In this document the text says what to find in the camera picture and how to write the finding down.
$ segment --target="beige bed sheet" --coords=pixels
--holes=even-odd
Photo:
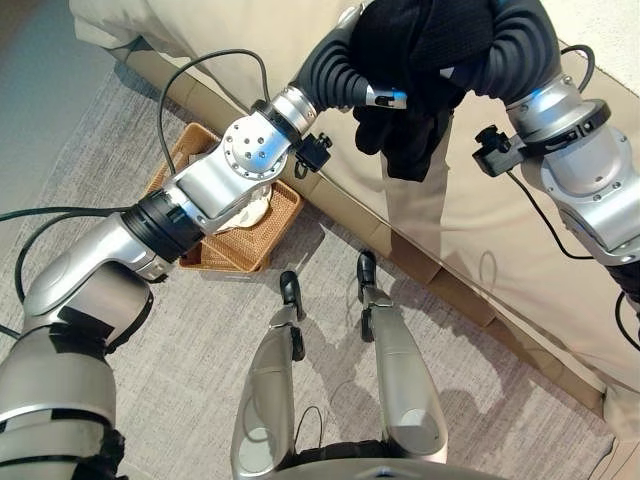
[[[275,93],[352,3],[329,0],[321,2],[320,8],[312,0],[210,0],[206,4],[195,0],[72,0],[70,5],[78,37],[105,47],[122,45],[142,34],[157,50],[173,56],[233,47],[256,50],[265,59]],[[574,77],[582,75],[584,62],[577,55],[567,56],[565,63]],[[206,68],[245,105],[260,95],[257,67],[250,60],[211,61]],[[203,81],[213,85],[209,79]],[[611,124],[627,134],[640,169],[638,98],[602,73],[594,76],[585,95],[607,100],[613,111]],[[604,391],[605,384],[621,383],[640,390],[640,357],[619,334],[613,319],[616,284],[598,264],[563,257],[510,179],[489,178],[475,165],[473,139],[491,123],[511,133],[500,102],[469,94],[456,110],[446,162],[443,144],[442,155],[434,159],[421,184],[387,178],[384,159],[358,152],[353,145],[356,124],[350,115],[328,112],[315,131],[324,131],[334,141],[333,159],[324,173],[341,189],[533,336],[547,337],[549,349],[593,386]],[[584,252],[560,224],[553,203],[539,192],[534,195],[567,248]],[[630,309],[624,314],[631,328]]]

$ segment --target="wicker basket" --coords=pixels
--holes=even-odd
[[[220,138],[202,125],[187,125],[171,150],[176,170],[185,168],[189,156],[206,152],[220,142]],[[162,186],[168,177],[162,165],[147,186],[146,192]],[[180,258],[180,266],[195,270],[222,272],[255,272],[268,265],[268,255],[288,230],[302,208],[298,193],[280,180],[272,185],[269,209],[262,220],[249,228],[234,228],[217,235],[209,235],[187,255]]]

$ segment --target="cable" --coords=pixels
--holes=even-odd
[[[15,338],[16,340],[18,338],[20,338],[20,334],[18,332],[16,332],[15,330],[10,329],[9,327],[2,325],[0,323],[0,333],[4,333],[5,335],[8,335],[12,338]]]
[[[264,95],[264,99],[266,102],[270,102],[271,98],[269,96],[269,85],[268,85],[268,81],[267,81],[267,68],[264,65],[264,61],[262,60],[262,58],[260,57],[260,55],[258,55],[257,53],[251,51],[251,50],[246,50],[244,48],[232,48],[229,50],[218,50],[216,52],[212,52],[212,53],[208,53],[206,55],[203,55],[201,57],[198,57],[194,60],[191,60],[189,63],[185,64],[184,66],[182,66],[181,68],[179,68],[169,79],[169,81],[165,84],[164,88],[162,89],[162,93],[160,94],[160,98],[158,99],[158,115],[156,117],[156,127],[158,130],[158,137],[160,139],[160,146],[162,147],[162,153],[164,154],[164,158],[167,161],[167,166],[169,167],[169,171],[171,172],[171,174],[175,174],[176,173],[176,167],[173,164],[173,160],[171,159],[171,154],[169,153],[169,147],[167,147],[167,142],[164,138],[164,131],[163,131],[163,127],[162,127],[162,109],[164,107],[164,101],[167,97],[167,92],[169,91],[169,88],[171,87],[171,85],[173,84],[173,82],[180,76],[182,75],[184,72],[186,72],[187,70],[189,70],[191,67],[193,67],[194,65],[197,65],[198,63],[204,62],[205,60],[210,60],[212,58],[216,58],[216,57],[222,57],[225,55],[248,55],[250,57],[253,57],[257,62],[258,65],[260,66],[260,74],[262,77],[262,90],[263,90],[263,95]]]
[[[569,258],[571,258],[573,260],[593,260],[593,257],[573,255],[573,254],[567,252],[567,249],[564,248],[564,245],[562,245],[562,242],[560,241],[560,237],[558,236],[558,234],[556,233],[555,229],[553,228],[553,225],[551,225],[551,222],[549,221],[547,216],[544,214],[542,209],[538,206],[538,204],[536,203],[535,199],[533,198],[533,196],[531,195],[531,193],[529,192],[527,187],[520,180],[518,180],[518,177],[516,177],[511,170],[507,171],[507,175],[509,175],[511,177],[511,179],[514,182],[516,182],[516,184],[522,189],[524,194],[529,199],[529,202],[531,203],[531,205],[533,205],[533,208],[535,208],[536,212],[538,212],[538,215],[540,215],[540,217],[542,218],[544,223],[547,225],[547,228],[551,232],[551,235],[553,235],[553,239],[558,244],[558,248],[560,248],[560,251],[562,253],[564,253],[565,256],[567,256],[567,257],[569,257]]]
[[[627,339],[627,341],[631,344],[631,346],[633,346],[633,348],[635,348],[640,352],[640,345],[633,338],[631,338],[631,335],[629,335],[627,330],[624,328],[624,325],[622,324],[622,319],[620,318],[620,307],[622,306],[622,300],[624,299],[624,295],[625,295],[624,292],[620,292],[620,295],[618,295],[618,300],[616,301],[616,324],[618,325],[618,328],[620,329],[620,333],[622,333],[622,336]]]
[[[298,444],[298,435],[300,434],[300,427],[302,426],[304,417],[307,416],[307,413],[309,413],[310,410],[315,410],[316,412],[318,412],[318,418],[320,418],[320,437],[318,438],[318,448],[322,447],[322,436],[324,434],[324,430],[323,430],[324,427],[322,424],[322,413],[320,413],[320,409],[318,407],[316,407],[315,405],[311,405],[307,407],[307,409],[303,412],[302,417],[300,417],[300,421],[298,422],[298,429],[296,430],[296,436],[293,439],[294,448]]]
[[[22,267],[24,265],[25,258],[29,253],[29,249],[33,246],[35,241],[38,239],[40,235],[42,235],[49,227],[55,225],[62,220],[67,220],[69,218],[76,217],[107,217],[112,213],[123,212],[127,210],[126,208],[93,208],[93,209],[78,209],[73,212],[65,213],[64,215],[59,215],[57,217],[52,218],[48,222],[40,225],[30,236],[27,238],[26,242],[22,246],[22,250],[18,254],[18,258],[16,260],[16,264],[13,271],[13,280],[15,283],[16,294],[18,295],[18,299],[20,303],[24,302],[24,286],[22,283]]]
[[[26,210],[15,210],[13,212],[0,214],[0,222],[6,222],[7,220],[13,220],[19,217],[29,217],[33,215],[46,215],[49,213],[70,213],[70,212],[103,212],[105,210],[113,210],[121,212],[126,210],[127,207],[115,207],[113,209],[104,208],[89,208],[89,207],[42,207],[42,208],[28,208]]]
[[[587,85],[589,85],[591,77],[593,77],[593,72],[596,69],[596,54],[589,45],[571,45],[570,47],[560,50],[560,53],[564,55],[565,53],[576,51],[582,52],[587,56],[587,72],[584,74],[584,78],[578,86],[578,90],[582,93],[584,89],[587,88]]]

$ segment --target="carpet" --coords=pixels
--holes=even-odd
[[[158,167],[157,92],[122,65],[106,78],[58,156],[33,205],[134,203]],[[165,115],[169,143],[189,114]],[[0,309],[20,328],[13,262],[42,219],[22,223],[2,254]],[[25,268],[36,272],[95,220],[52,228]],[[118,387],[118,429],[127,437],[123,471],[132,479],[230,478],[231,433],[245,373],[280,305],[278,277],[300,279],[307,357],[294,365],[296,422],[309,405],[325,421],[324,443],[379,438],[373,347],[359,336],[355,262],[363,245],[319,210],[305,206],[253,275],[176,269],[153,286],[156,304],[141,330],[108,358]],[[403,311],[440,391],[449,426],[449,462],[518,479],[586,479],[609,450],[606,425],[460,313],[379,261],[379,285]],[[11,346],[0,338],[0,355]],[[298,449],[317,444],[318,422],[303,423]]]

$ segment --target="black garment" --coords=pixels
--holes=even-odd
[[[489,0],[376,0],[351,38],[351,62],[374,85],[408,94],[406,111],[356,108],[358,149],[382,151],[393,178],[423,181],[465,91],[440,70],[493,41]]]

